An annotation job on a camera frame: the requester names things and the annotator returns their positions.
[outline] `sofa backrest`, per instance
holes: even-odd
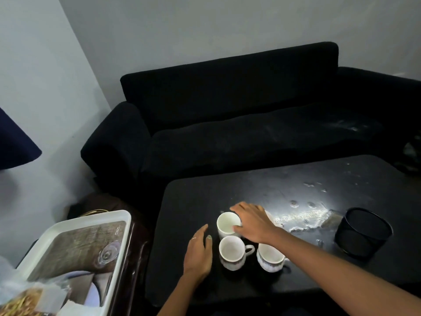
[[[286,107],[334,76],[338,46],[321,42],[126,74],[124,95],[151,134],[202,121]]]

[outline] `black coffee table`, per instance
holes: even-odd
[[[240,201],[262,205],[296,236],[389,282],[421,282],[421,199],[408,190],[406,180],[383,160],[361,155],[173,181],[162,201],[145,296],[154,306],[165,303],[183,273],[188,241],[205,223],[214,241],[212,271],[195,293],[193,305],[317,289],[292,262],[285,263],[281,272],[270,274],[253,254],[239,271],[222,267],[216,219]],[[367,263],[351,259],[333,242],[339,223],[333,218],[340,218],[351,207],[371,210],[393,228],[394,235]],[[326,221],[331,209],[334,216]],[[322,227],[312,228],[322,223]]]

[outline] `dark blue lampshade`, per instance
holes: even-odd
[[[0,170],[37,159],[42,151],[0,108]]]

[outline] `white mug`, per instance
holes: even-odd
[[[244,245],[241,238],[228,235],[219,243],[219,260],[226,269],[236,271],[243,267],[245,258],[253,254],[254,250],[253,245]]]
[[[275,273],[284,267],[285,255],[270,245],[259,244],[256,256],[260,266],[269,273]]]
[[[233,225],[241,226],[241,220],[237,214],[233,212],[225,212],[219,215],[218,219],[216,220],[216,226],[218,228],[218,234],[221,240],[228,235],[235,235],[240,237],[240,235],[235,233],[232,229]]]

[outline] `white wall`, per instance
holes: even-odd
[[[334,41],[339,63],[421,79],[421,0],[60,0],[111,107],[129,72]]]
[[[0,171],[0,255],[17,264],[93,191],[80,149],[110,110],[58,0],[0,0],[0,106],[43,151]]]

